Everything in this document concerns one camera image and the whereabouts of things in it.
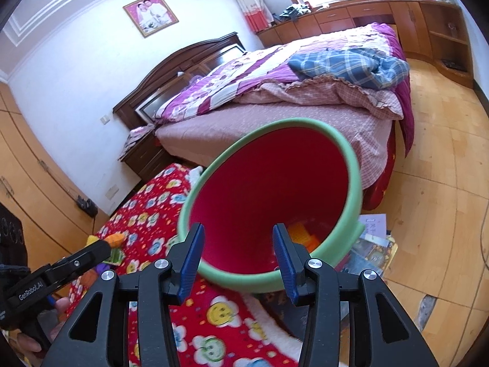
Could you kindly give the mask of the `person's left hand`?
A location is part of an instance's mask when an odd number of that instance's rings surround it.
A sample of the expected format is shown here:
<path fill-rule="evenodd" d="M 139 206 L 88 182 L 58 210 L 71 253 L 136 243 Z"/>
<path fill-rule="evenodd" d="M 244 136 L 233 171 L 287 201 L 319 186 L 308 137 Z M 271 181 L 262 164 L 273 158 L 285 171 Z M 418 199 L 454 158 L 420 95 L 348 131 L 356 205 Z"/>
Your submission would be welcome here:
<path fill-rule="evenodd" d="M 54 341 L 59 334 L 60 330 L 65 324 L 65 312 L 70 306 L 70 299 L 68 297 L 62 297 L 55 303 L 57 311 L 57 325 L 50 331 L 50 340 Z M 21 349 L 22 354 L 27 357 L 27 360 L 31 363 L 31 366 L 40 366 L 42 364 L 42 358 L 38 357 L 38 354 L 42 351 L 42 347 L 30 336 L 19 332 L 17 334 L 17 345 Z"/>

